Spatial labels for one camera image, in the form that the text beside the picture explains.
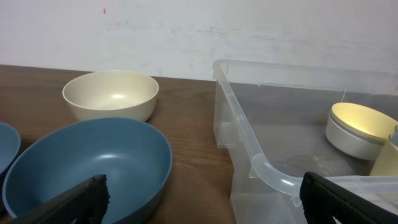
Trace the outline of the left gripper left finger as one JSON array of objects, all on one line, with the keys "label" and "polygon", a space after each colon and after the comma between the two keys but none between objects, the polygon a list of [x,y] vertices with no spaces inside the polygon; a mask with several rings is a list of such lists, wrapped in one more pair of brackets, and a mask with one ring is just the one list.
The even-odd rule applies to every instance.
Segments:
[{"label": "left gripper left finger", "polygon": [[9,224],[101,224],[109,199],[106,175],[94,175]]}]

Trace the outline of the dark blue bowl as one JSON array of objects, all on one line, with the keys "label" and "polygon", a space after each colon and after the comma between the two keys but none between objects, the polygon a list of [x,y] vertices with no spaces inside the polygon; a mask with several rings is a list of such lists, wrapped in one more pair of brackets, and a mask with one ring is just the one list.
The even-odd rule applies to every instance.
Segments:
[{"label": "dark blue bowl", "polygon": [[155,210],[172,168],[172,148],[152,125],[129,118],[82,121],[29,146],[12,164],[2,200],[23,215],[98,174],[110,195],[104,223],[143,223]]},{"label": "dark blue bowl", "polygon": [[21,146],[21,137],[17,130],[7,123],[1,122],[0,128],[0,163],[2,186],[11,164],[19,153],[19,149]]}]

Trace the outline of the yellow small bowl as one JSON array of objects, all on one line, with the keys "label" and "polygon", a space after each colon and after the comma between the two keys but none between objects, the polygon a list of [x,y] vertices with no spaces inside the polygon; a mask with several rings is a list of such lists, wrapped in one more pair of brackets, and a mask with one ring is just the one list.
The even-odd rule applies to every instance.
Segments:
[{"label": "yellow small bowl", "polygon": [[390,116],[355,103],[335,103],[330,113],[347,130],[373,141],[385,141],[397,126]]}]

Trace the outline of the clear plastic storage bin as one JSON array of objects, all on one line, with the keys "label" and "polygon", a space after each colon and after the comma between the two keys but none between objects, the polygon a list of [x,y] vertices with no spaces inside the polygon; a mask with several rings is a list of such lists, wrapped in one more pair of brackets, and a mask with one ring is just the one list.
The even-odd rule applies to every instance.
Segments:
[{"label": "clear plastic storage bin", "polygon": [[341,152],[325,135],[339,102],[397,118],[397,75],[217,60],[213,76],[213,131],[233,162],[236,223],[305,223],[299,192],[308,171],[397,212],[397,179],[370,176],[371,161]]}]

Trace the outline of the white small bowl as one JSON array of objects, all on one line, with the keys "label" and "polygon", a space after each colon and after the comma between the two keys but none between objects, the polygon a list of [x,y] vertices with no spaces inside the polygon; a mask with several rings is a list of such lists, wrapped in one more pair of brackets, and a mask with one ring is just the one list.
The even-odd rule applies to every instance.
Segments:
[{"label": "white small bowl", "polygon": [[384,143],[385,139],[377,140],[370,137],[361,136],[332,117],[331,112],[328,115],[325,134],[327,139],[337,149],[345,154],[364,160],[376,160]]}]

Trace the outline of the yellow cup front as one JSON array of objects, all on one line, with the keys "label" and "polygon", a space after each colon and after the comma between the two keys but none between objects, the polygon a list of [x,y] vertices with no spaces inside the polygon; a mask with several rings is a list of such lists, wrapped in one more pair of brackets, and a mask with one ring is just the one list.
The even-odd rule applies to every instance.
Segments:
[{"label": "yellow cup front", "polygon": [[377,157],[370,176],[397,176],[397,147],[388,137]]}]

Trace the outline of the cream large bowl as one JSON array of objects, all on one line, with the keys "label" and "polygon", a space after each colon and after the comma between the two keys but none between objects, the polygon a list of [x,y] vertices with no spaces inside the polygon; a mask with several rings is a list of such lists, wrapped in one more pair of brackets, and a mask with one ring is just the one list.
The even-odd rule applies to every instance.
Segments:
[{"label": "cream large bowl", "polygon": [[146,121],[158,92],[159,84],[146,74],[112,70],[74,78],[63,87],[62,96],[80,121],[107,117]]}]

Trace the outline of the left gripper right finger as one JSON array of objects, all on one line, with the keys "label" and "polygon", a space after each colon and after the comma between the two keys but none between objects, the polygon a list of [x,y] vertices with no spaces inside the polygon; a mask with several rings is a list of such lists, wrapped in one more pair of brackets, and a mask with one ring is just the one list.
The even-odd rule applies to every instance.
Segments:
[{"label": "left gripper right finger", "polygon": [[308,224],[397,223],[397,215],[336,185],[328,179],[306,172],[300,187],[304,215]]}]

